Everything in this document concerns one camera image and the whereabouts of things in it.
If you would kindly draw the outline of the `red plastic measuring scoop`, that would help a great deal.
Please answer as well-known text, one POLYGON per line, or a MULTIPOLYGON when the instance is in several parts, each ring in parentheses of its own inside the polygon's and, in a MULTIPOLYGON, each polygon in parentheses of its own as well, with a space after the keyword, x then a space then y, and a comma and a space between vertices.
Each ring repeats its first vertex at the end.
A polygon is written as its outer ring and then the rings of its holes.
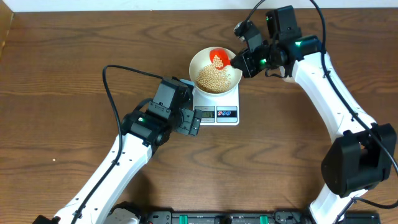
POLYGON ((231 65, 231 60, 229 59, 228 54, 222 48, 211 50, 209 56, 212 65, 214 65, 218 70, 222 70, 226 66, 231 65))

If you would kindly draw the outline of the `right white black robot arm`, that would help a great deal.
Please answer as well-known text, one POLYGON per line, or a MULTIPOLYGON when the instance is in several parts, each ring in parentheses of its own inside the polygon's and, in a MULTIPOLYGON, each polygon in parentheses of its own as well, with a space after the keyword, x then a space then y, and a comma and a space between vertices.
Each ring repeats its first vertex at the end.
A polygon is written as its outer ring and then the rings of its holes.
POLYGON ((308 95, 328 130, 331 148, 321 164, 324 186, 294 223, 370 223, 371 215, 348 215, 364 194, 397 170, 397 134, 390 124, 377 124, 352 97, 333 68, 326 38, 305 36, 292 6, 266 14, 269 40, 250 18, 234 34, 247 47, 231 60, 245 78, 264 72, 296 83, 308 95))

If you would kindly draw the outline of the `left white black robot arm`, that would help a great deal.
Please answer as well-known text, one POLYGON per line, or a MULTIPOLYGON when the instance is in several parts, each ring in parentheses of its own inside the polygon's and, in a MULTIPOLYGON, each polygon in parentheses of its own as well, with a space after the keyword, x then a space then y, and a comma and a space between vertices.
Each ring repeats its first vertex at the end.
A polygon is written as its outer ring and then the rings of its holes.
POLYGON ((116 215, 121 215, 124 223, 138 223, 136 214, 114 208, 114 204, 172 132, 197 135, 202 114, 200 110, 165 108, 154 102, 146 111, 136 107, 125 115, 108 155, 83 188, 54 217, 39 215, 33 223, 107 223, 116 215))

